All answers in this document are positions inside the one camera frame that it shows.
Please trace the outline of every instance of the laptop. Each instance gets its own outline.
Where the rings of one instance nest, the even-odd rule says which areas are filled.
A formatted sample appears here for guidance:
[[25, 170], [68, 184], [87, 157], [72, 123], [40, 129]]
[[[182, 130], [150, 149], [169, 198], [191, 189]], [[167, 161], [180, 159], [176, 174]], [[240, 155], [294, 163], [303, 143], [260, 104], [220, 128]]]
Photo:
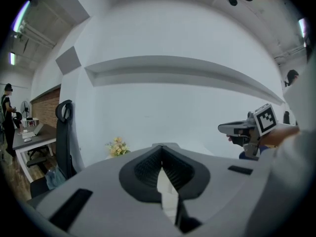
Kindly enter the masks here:
[[40, 124], [34, 129], [34, 132], [22, 133], [22, 138], [23, 138], [23, 139], [28, 139], [28, 138], [32, 138], [32, 137], [37, 136], [43, 126], [44, 126], [44, 125], [43, 125], [42, 123], [40, 123]]

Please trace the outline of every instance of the black pants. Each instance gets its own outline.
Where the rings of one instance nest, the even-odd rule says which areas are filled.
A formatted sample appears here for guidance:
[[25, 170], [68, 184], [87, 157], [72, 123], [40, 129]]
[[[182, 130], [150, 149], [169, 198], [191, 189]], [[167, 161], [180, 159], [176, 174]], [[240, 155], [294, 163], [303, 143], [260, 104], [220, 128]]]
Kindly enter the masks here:
[[8, 144], [7, 151], [13, 155], [14, 151], [12, 149], [13, 146], [13, 138], [14, 138], [14, 125], [13, 121], [11, 120], [6, 120], [3, 122], [3, 127], [4, 127], [4, 133], [5, 133], [5, 138], [6, 142]]

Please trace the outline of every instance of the standing fan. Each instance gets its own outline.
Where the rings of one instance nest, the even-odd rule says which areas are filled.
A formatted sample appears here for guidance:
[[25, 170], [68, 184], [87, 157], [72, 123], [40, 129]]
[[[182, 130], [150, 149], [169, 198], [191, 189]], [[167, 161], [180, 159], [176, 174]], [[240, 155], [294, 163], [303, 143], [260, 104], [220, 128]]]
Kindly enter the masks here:
[[23, 101], [21, 104], [21, 114], [24, 118], [27, 118], [30, 114], [30, 106], [26, 101]]

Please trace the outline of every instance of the chair armrest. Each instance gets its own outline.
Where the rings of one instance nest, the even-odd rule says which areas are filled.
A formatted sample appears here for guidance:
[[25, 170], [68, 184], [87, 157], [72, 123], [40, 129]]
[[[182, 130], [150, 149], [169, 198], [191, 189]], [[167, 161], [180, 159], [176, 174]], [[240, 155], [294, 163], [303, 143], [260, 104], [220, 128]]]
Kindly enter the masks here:
[[31, 166], [34, 166], [34, 165], [38, 165], [40, 163], [43, 163], [47, 161], [45, 157], [37, 157], [35, 159], [32, 159], [32, 160], [29, 160], [27, 163], [26, 163], [26, 166], [27, 167], [31, 167]]

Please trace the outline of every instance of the flower bouquet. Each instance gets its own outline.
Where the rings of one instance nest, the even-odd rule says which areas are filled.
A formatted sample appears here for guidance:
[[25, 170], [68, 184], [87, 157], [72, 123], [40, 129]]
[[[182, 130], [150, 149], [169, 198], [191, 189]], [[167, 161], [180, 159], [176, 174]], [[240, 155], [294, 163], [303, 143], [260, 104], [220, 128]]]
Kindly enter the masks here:
[[122, 138], [120, 137], [114, 138], [113, 143], [109, 142], [108, 144], [106, 144], [106, 146], [108, 147], [110, 155], [112, 157], [125, 155], [126, 153], [130, 152], [130, 150], [128, 150], [129, 147], [124, 141], [122, 141]]

